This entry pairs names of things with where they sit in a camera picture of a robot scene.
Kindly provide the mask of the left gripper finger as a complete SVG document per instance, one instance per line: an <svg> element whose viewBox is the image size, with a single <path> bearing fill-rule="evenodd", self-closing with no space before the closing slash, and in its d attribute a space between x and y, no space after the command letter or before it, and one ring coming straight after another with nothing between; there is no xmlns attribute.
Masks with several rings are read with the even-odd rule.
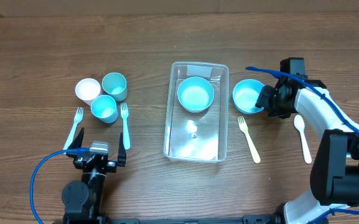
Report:
<svg viewBox="0 0 359 224"><path fill-rule="evenodd" d="M78 150L78 148L82 147L84 133L85 133L85 128L81 128L81 130L78 133L78 135L76 136L76 138L68 146L68 149L77 149L75 152L67 153L66 155L68 157L78 157L78 156L84 155L84 151Z"/></svg>
<svg viewBox="0 0 359 224"><path fill-rule="evenodd" d="M126 165L126 150L123 143L123 133L120 133L117 166L124 167Z"/></svg>

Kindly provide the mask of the white spoon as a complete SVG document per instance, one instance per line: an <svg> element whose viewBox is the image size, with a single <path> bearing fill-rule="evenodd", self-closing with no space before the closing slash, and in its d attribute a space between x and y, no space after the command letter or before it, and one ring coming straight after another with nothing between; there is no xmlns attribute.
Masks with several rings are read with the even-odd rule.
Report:
<svg viewBox="0 0 359 224"><path fill-rule="evenodd" d="M294 117L294 127L298 130L300 139L301 139L301 147L302 147L302 153L304 157L304 161L307 164L310 164L312 162L312 156L310 154L309 147L307 145L306 137L305 137L305 123L301 115L297 114Z"/></svg>

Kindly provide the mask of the blue bowl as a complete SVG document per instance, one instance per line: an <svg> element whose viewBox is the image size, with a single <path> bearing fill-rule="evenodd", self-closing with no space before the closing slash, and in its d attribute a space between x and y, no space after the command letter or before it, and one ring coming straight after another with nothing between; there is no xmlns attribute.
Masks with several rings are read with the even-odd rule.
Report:
<svg viewBox="0 0 359 224"><path fill-rule="evenodd" d="M264 84L253 79L242 80L233 89L233 102L237 110L244 114L255 114L263 110L256 106Z"/></svg>

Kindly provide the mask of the yellow fork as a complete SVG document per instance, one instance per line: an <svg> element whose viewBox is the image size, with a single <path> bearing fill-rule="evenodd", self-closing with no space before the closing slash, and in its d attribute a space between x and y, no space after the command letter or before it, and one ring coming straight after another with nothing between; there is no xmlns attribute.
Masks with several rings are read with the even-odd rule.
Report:
<svg viewBox="0 0 359 224"><path fill-rule="evenodd" d="M246 121L244 119L244 117L239 116L238 117L238 125L240 130L244 133L248 146L249 146L249 151L251 153L251 157L253 158L253 161L258 164L261 162L261 158L258 154L258 151L253 143L253 140L249 134L249 129L248 129L248 125L246 124Z"/></svg>

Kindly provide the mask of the blue cup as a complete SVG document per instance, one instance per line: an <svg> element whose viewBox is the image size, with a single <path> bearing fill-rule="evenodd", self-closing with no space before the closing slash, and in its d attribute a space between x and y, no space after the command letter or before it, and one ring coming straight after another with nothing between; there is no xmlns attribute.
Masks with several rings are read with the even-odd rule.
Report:
<svg viewBox="0 0 359 224"><path fill-rule="evenodd" d="M91 104L91 112L104 123L114 123L118 119L116 101L109 95L97 96Z"/></svg>

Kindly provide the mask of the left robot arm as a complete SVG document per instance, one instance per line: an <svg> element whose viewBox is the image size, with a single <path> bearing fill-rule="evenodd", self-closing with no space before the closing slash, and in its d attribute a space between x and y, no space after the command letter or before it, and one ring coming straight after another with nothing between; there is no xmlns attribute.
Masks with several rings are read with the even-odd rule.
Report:
<svg viewBox="0 0 359 224"><path fill-rule="evenodd" d="M108 214L101 212L101 204L106 175L126 165L123 134L119 137L117 159L112 161L108 159L110 145L107 142L95 141L89 148L82 147L84 132L81 129L65 150L66 156L73 159L74 167L82 171L82 177L68 183L62 190L63 222L113 223Z"/></svg>

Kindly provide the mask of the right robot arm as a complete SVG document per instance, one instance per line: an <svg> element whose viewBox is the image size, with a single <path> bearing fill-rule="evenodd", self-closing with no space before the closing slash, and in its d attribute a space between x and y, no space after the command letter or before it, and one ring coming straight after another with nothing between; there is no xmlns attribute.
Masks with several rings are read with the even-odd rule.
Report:
<svg viewBox="0 0 359 224"><path fill-rule="evenodd" d="M276 223L325 223L336 212L356 215L359 206L359 124L331 99L319 80L281 77L264 86L256 106L270 117L303 116L320 138L310 187L281 206Z"/></svg>

